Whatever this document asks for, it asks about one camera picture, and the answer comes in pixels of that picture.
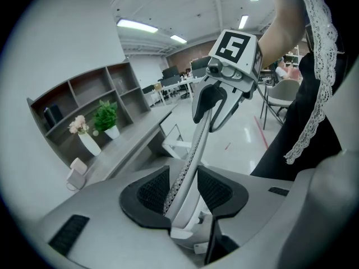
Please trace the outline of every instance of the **potted plant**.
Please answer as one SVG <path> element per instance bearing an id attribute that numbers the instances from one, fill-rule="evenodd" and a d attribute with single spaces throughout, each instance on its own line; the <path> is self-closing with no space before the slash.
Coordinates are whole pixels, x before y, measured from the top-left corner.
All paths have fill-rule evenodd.
<path id="1" fill-rule="evenodd" d="M 84 144 L 84 146 L 92 153 L 94 156 L 100 154 L 101 149 L 98 144 L 92 139 L 88 134 L 90 127 L 86 124 L 85 117 L 83 115 L 78 115 L 75 120 L 70 123 L 68 126 L 71 133 L 78 133 L 79 138 Z"/>
<path id="2" fill-rule="evenodd" d="M 95 128 L 98 131 L 105 132 L 113 140 L 119 136 L 119 131 L 116 126 L 116 110 L 117 103 L 110 104 L 109 101 L 103 102 L 100 100 L 100 107 L 94 115 Z"/>

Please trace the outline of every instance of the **shelf compartment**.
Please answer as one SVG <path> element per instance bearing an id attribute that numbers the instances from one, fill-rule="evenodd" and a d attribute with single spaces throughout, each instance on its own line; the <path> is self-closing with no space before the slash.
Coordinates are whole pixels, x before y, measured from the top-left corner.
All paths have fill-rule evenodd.
<path id="1" fill-rule="evenodd" d="M 129 93 L 131 93 L 131 92 L 133 92 L 133 91 L 138 90 L 138 89 L 141 89 L 141 88 L 140 88 L 140 87 L 136 87 L 136 88 L 134 88 L 134 89 L 132 89 L 132 90 L 129 90 L 129 91 L 127 91 L 127 92 L 124 92 L 123 94 L 120 94 L 119 96 L 125 96 L 125 95 L 127 95 L 127 94 L 129 94 Z"/>
<path id="2" fill-rule="evenodd" d="M 285 63 L 293 63 L 294 65 L 298 65 L 299 62 L 299 58 L 296 55 L 290 56 L 290 55 L 285 55 L 284 56 L 284 61 Z"/>
<path id="3" fill-rule="evenodd" d="M 60 122 L 58 122 L 52 129 L 50 129 L 50 130 L 45 134 L 45 136 L 46 136 L 46 137 L 51 136 L 58 128 L 64 127 L 64 125 L 63 125 L 64 123 L 65 123 L 65 128 L 67 128 L 67 127 L 68 127 L 68 124 L 67 124 L 67 123 L 70 124 L 71 121 L 74 120 L 75 117 L 79 115 L 79 112 L 83 112 L 82 110 L 83 110 L 83 109 L 86 109 L 87 107 L 90 109 L 90 111 L 91 111 L 91 109 L 92 109 L 93 107 L 95 107 L 95 109 L 98 108 L 98 106 L 99 106 L 99 104 L 98 104 L 98 103 L 99 103 L 99 100 L 100 100 L 100 99 L 106 99 L 106 96 L 108 96 L 108 95 L 110 95 L 110 94 L 112 94 L 112 93 L 114 93 L 114 90 L 111 90 L 111 91 L 108 91 L 108 92 L 106 92 L 106 93 L 104 93 L 104 94 L 102 94 L 102 95 L 99 95 L 99 96 L 97 96 L 94 100 L 87 102 L 86 104 L 80 106 L 79 108 L 76 108 L 75 110 L 73 110 L 72 112 L 70 112 L 67 116 L 65 116 Z"/>
<path id="4" fill-rule="evenodd" d="M 70 80 L 73 93 L 79 106 L 92 101 L 93 97 L 105 94 L 112 89 L 105 68 L 97 69 Z"/>
<path id="5" fill-rule="evenodd" d="M 75 158 L 80 158 L 83 162 L 89 162 L 94 156 L 85 148 L 77 134 L 72 134 L 68 130 L 68 125 L 75 119 L 77 115 L 83 115 L 86 119 L 86 123 L 90 127 L 89 135 L 95 140 L 101 149 L 103 149 L 111 138 L 104 132 L 100 132 L 98 136 L 93 136 L 94 127 L 94 114 L 99 107 L 99 100 L 109 101 L 113 103 L 118 101 L 118 96 L 115 90 L 112 90 L 101 97 L 87 103 L 85 106 L 77 110 L 73 115 L 67 118 L 67 122 L 63 122 L 63 125 L 58 127 L 48 138 L 56 145 L 58 151 L 62 155 L 62 159 L 65 163 L 70 164 Z M 122 128 L 129 125 L 127 118 L 118 105 L 117 107 L 117 127 L 121 131 Z"/>
<path id="6" fill-rule="evenodd" d="M 119 95 L 138 87 L 129 63 L 109 66 L 108 72 Z"/>
<path id="7" fill-rule="evenodd" d="M 146 100 L 143 97 L 142 89 L 138 88 L 121 96 L 132 120 L 136 120 L 138 116 L 149 111 Z"/>
<path id="8" fill-rule="evenodd" d="M 33 114 L 38 120 L 38 124 L 42 125 L 40 128 L 42 133 L 46 133 L 51 129 L 50 125 L 45 119 L 44 109 L 55 104 L 59 107 L 63 117 L 69 115 L 78 108 L 76 100 L 67 82 L 51 89 L 40 98 L 35 100 L 32 104 L 30 104 L 30 107 L 33 110 Z"/>

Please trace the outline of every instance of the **red line on floor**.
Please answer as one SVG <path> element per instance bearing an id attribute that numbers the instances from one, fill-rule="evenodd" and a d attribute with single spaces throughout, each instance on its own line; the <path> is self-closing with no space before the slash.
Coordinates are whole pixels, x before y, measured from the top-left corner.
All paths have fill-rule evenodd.
<path id="1" fill-rule="evenodd" d="M 258 129 L 259 129 L 260 134 L 261 134 L 261 136 L 262 136 L 262 139 L 263 139 L 263 141 L 264 141 L 265 148 L 268 149 L 268 144 L 267 144 L 267 141 L 266 141 L 266 139 L 265 139 L 265 137 L 264 137 L 262 128 L 260 127 L 259 122 L 258 122 L 258 120 L 257 120 L 257 118 L 256 118 L 255 116 L 254 116 L 254 120 L 256 121 L 256 124 L 257 124 L 257 126 L 258 126 Z"/>

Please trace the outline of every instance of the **brick wall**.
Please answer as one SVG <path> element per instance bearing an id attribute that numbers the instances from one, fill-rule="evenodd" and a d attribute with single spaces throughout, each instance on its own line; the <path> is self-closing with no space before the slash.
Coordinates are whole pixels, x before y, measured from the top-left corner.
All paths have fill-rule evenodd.
<path id="1" fill-rule="evenodd" d="M 170 55 L 167 57 L 168 66 L 177 66 L 179 72 L 184 72 L 187 68 L 191 67 L 191 61 L 207 56 L 214 43 L 215 41 L 210 41 Z M 306 42 L 300 41 L 298 45 L 300 55 L 304 56 L 309 52 Z"/>

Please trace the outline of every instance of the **black dress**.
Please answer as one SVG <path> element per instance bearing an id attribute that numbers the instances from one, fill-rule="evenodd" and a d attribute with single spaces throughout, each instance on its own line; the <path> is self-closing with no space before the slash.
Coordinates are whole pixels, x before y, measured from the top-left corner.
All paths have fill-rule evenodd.
<path id="1" fill-rule="evenodd" d="M 335 67 L 335 83 L 333 94 L 338 89 L 346 74 L 358 56 L 357 38 L 353 37 L 352 24 L 348 21 L 350 11 L 356 11 L 355 0 L 324 0 L 330 8 L 335 26 L 345 53 L 337 55 Z M 292 165 L 286 163 L 284 155 L 292 149 L 303 131 L 313 111 L 320 81 L 314 75 L 314 55 L 305 55 L 299 65 L 303 76 L 302 84 L 295 101 L 287 110 L 286 121 L 278 135 L 271 143 L 257 167 L 251 173 L 257 177 L 295 180 L 297 174 L 304 169 L 314 168 L 324 158 L 337 154 L 339 141 L 327 118 L 322 121 L 310 144 L 303 150 Z"/>

